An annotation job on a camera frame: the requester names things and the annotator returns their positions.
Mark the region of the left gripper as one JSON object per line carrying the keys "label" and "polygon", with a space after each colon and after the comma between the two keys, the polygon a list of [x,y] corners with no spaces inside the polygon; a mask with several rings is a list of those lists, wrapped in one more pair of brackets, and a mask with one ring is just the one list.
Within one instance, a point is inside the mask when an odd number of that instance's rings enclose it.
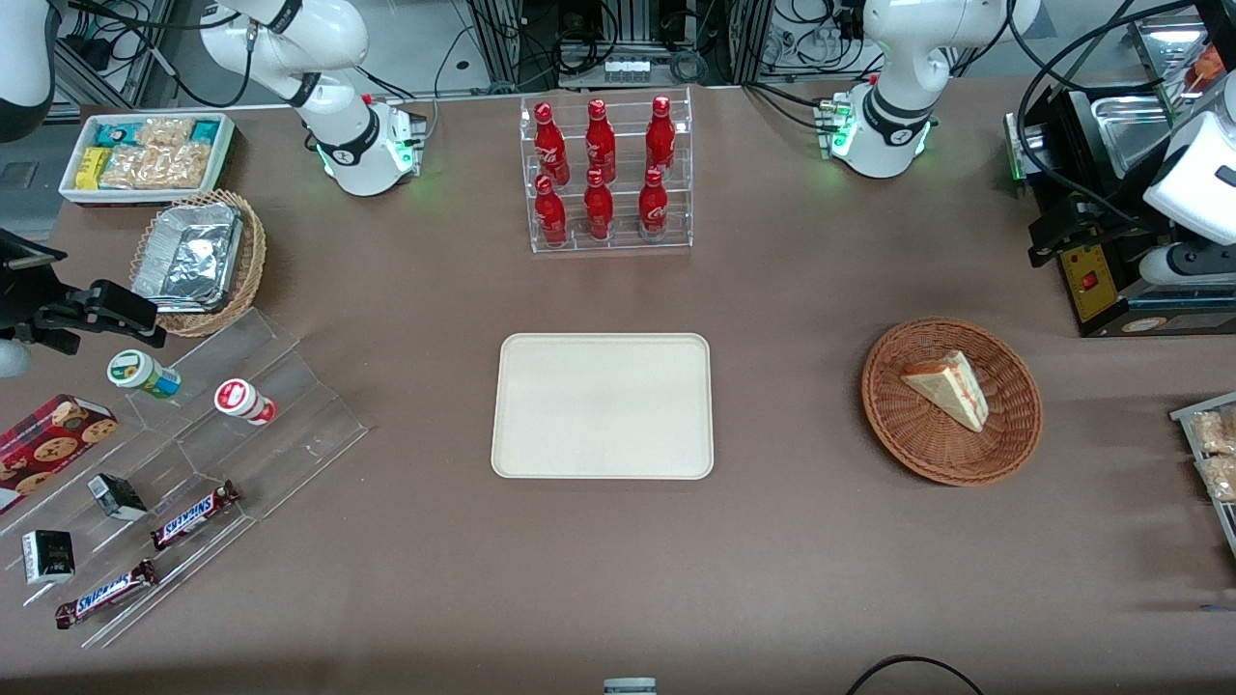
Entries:
{"label": "left gripper", "polygon": [[1143,216],[1133,216],[1116,207],[1104,207],[1093,197],[1070,192],[1047,207],[1028,228],[1027,250],[1032,267],[1038,268],[1077,246],[1095,246],[1116,237],[1156,235],[1158,226]]}

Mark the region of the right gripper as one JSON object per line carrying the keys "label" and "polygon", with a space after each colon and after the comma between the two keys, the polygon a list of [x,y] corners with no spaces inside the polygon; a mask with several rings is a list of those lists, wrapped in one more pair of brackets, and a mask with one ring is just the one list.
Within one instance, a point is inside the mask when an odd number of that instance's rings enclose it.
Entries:
{"label": "right gripper", "polygon": [[[78,322],[64,326],[59,317],[44,307],[56,308],[66,299],[66,286],[59,282],[53,263],[67,258],[67,252],[26,240],[1,229],[1,330],[26,345],[42,345],[56,352],[74,356],[82,338],[73,329]],[[157,324],[157,305],[124,286],[109,279],[96,279],[83,293],[87,330],[129,336],[147,348],[164,348],[167,330]]]}

